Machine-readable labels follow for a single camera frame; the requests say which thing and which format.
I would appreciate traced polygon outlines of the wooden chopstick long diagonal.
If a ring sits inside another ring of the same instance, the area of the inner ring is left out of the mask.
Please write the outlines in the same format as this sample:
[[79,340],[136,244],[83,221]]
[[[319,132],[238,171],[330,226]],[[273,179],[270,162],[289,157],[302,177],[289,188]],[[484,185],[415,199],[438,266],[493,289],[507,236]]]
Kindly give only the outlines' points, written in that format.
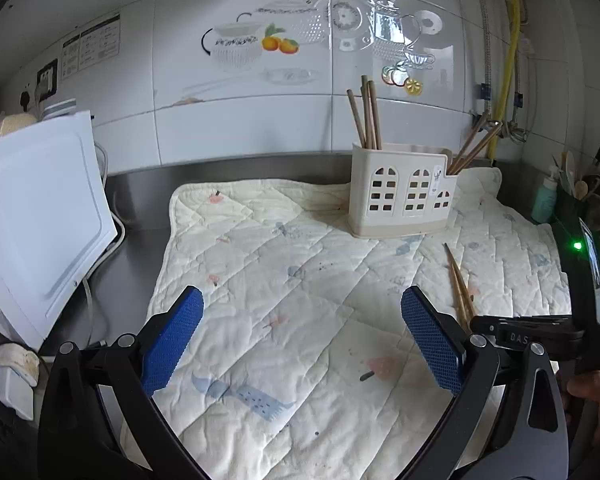
[[375,150],[382,150],[382,140],[381,140],[381,131],[380,131],[380,118],[379,118],[379,110],[377,104],[377,92],[375,81],[369,80],[367,81],[367,89],[368,95],[370,96],[370,108],[372,109],[372,117],[373,117],[373,130],[374,130],[374,145]]

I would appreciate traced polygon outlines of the teal soap bottle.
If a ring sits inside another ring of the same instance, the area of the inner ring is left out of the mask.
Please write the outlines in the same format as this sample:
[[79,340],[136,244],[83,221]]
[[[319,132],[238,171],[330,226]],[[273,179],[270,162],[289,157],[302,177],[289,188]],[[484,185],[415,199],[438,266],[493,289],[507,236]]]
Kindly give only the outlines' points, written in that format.
[[543,179],[535,194],[531,218],[536,223],[546,223],[553,214],[558,187],[559,169],[550,167],[550,173]]

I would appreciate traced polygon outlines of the white quilted mat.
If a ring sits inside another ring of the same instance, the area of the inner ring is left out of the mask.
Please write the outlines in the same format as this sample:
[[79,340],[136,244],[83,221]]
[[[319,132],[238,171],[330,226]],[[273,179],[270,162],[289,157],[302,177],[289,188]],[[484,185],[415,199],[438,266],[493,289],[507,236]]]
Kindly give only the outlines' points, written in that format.
[[392,479],[450,402],[400,311],[417,286],[454,310],[455,260],[481,314],[566,314],[548,226],[496,197],[501,174],[460,175],[445,228],[391,240],[349,230],[347,185],[180,186],[148,311],[187,286],[204,316],[154,399],[215,479]]

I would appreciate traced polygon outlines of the wooden spoon in rack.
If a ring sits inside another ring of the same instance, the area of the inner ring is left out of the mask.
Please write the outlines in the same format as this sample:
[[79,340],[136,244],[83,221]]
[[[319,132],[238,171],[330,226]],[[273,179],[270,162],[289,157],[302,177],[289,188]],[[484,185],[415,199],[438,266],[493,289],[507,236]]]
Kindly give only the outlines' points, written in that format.
[[583,200],[588,195],[588,185],[583,180],[579,180],[574,185],[573,191],[576,200]]

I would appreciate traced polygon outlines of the white charger plug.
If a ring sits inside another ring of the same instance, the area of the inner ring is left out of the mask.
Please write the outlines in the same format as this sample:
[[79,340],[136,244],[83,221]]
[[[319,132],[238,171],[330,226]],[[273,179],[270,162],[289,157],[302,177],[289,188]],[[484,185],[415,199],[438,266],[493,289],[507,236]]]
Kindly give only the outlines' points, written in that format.
[[41,360],[15,341],[0,344],[0,402],[26,422],[34,421],[34,390],[38,388]]

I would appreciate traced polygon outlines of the beige utensil holder caddy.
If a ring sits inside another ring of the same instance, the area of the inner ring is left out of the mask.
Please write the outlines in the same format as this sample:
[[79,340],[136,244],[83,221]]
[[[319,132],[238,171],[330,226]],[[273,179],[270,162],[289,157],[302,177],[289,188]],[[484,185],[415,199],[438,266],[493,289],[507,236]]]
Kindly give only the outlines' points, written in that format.
[[433,146],[386,143],[352,146],[348,223],[363,238],[429,234],[446,226],[457,176],[452,152]]

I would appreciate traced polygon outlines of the black wall socket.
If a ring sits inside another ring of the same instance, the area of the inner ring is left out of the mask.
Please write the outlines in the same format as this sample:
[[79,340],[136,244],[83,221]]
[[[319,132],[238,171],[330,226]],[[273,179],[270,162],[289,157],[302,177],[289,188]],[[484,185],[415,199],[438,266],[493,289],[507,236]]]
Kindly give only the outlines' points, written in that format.
[[35,99],[42,102],[57,92],[58,58],[44,65],[36,74]]

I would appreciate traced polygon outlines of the white wall label sticker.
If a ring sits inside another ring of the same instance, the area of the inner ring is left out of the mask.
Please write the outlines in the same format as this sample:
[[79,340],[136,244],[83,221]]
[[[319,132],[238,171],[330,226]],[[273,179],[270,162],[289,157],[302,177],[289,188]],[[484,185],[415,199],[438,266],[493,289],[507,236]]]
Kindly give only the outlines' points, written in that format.
[[112,14],[61,44],[60,78],[67,79],[120,51],[121,16]]

